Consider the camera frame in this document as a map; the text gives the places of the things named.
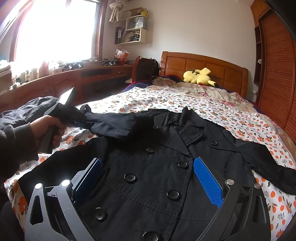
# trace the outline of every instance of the wooden headboard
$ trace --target wooden headboard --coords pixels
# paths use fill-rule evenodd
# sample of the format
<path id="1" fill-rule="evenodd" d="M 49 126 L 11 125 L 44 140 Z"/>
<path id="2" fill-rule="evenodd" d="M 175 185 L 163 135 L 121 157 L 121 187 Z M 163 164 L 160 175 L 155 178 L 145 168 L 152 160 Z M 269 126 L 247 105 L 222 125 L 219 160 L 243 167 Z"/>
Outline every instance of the wooden headboard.
<path id="1" fill-rule="evenodd" d="M 221 87 L 239 93 L 243 98 L 247 95 L 248 70 L 224 60 L 191 53 L 175 53 L 164 51 L 160 61 L 159 76 L 175 74 L 183 79 L 183 74 L 191 69 L 207 67 L 209 76 Z"/>

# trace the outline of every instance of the human hand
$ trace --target human hand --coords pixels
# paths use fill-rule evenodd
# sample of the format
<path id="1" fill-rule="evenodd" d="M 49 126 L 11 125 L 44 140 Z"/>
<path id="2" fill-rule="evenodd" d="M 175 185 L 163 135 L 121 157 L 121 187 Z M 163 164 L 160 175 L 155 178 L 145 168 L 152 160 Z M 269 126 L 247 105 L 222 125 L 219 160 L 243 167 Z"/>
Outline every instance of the human hand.
<path id="1" fill-rule="evenodd" d="M 57 126 L 59 128 L 59 135 L 54 136 L 53 145 L 55 148 L 60 146 L 62 136 L 65 134 L 66 126 L 61 123 L 59 118 L 45 115 L 31 122 L 31 129 L 37 147 L 39 147 L 40 139 L 45 135 L 49 126 Z"/>

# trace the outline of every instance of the sleeve cuff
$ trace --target sleeve cuff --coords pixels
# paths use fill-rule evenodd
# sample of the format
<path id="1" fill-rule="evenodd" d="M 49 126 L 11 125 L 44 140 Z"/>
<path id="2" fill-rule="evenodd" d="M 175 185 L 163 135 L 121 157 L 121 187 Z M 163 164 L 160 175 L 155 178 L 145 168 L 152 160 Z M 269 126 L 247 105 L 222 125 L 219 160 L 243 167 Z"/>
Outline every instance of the sleeve cuff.
<path id="1" fill-rule="evenodd" d="M 21 151 L 18 153 L 23 161 L 38 160 L 37 147 L 30 123 L 16 127 L 14 146 Z"/>

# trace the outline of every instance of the floral blanket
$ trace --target floral blanket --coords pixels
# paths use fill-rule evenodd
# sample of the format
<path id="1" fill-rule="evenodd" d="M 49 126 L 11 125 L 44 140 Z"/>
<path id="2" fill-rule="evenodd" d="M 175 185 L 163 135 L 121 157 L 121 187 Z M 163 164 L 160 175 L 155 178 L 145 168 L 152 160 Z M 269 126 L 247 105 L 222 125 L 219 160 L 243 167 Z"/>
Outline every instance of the floral blanket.
<path id="1" fill-rule="evenodd" d="M 283 130 L 268 117 L 257 113 L 252 104 L 237 93 L 229 94 L 222 89 L 190 83 L 176 84 L 169 79 L 158 78 L 154 81 L 154 85 L 145 89 L 134 87 L 127 92 L 89 102 L 88 105 L 95 113 L 129 113 L 149 108 L 181 112 L 187 106 L 202 118 L 225 127 L 236 138 L 266 145 L 279 165 L 295 169 L 294 156 L 291 154 L 295 155 L 294 143 Z M 83 145 L 95 137 L 89 130 L 67 128 L 61 146 L 54 151 Z M 20 170 L 4 184 L 12 208 L 23 229 L 25 229 L 28 205 L 18 185 L 18 179 L 46 161 L 49 156 L 39 154 L 38 161 L 22 164 Z M 274 241 L 283 233 L 296 211 L 296 196 L 283 193 L 257 173 L 253 174 L 266 198 L 271 223 L 271 240 Z"/>

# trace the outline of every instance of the louvered door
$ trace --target louvered door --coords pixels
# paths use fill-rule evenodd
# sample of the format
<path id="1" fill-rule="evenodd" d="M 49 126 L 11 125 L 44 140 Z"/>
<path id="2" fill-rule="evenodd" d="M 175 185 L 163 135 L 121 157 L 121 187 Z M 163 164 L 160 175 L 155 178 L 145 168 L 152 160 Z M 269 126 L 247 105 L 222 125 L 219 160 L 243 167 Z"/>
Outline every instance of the louvered door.
<path id="1" fill-rule="evenodd" d="M 260 24 L 264 38 L 265 73 L 258 105 L 296 141 L 295 42 L 274 12 L 267 13 Z"/>

